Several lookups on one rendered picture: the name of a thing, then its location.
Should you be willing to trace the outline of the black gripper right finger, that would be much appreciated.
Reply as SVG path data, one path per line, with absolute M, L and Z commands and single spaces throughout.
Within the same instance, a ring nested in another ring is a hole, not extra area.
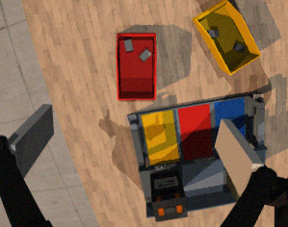
M 275 207 L 275 227 L 288 227 L 288 178 L 264 166 L 230 119 L 221 119 L 215 148 L 240 196 L 220 227 L 254 227 L 264 205 Z

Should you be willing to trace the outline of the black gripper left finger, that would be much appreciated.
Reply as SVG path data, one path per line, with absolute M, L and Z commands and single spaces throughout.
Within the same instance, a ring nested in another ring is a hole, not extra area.
M 0 136 L 0 197 L 12 227 L 53 227 L 24 181 L 53 135 L 52 105 L 42 104 L 8 139 Z

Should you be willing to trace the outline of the red bin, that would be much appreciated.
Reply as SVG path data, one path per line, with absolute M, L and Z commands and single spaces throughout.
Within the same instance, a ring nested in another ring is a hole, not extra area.
M 134 50 L 126 52 L 124 41 L 128 39 L 132 40 Z M 139 56 L 145 49 L 151 55 L 142 61 Z M 121 89 L 118 100 L 156 100 L 156 63 L 156 33 L 117 34 L 117 86 Z

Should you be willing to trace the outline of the yellow bin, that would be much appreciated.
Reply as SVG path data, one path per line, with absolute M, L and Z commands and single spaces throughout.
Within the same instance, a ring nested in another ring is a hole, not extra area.
M 222 71 L 231 75 L 261 56 L 245 20 L 228 0 L 207 10 L 193 21 Z M 220 37 L 211 38 L 207 30 L 219 30 Z M 244 54 L 233 49 L 235 42 L 247 47 Z

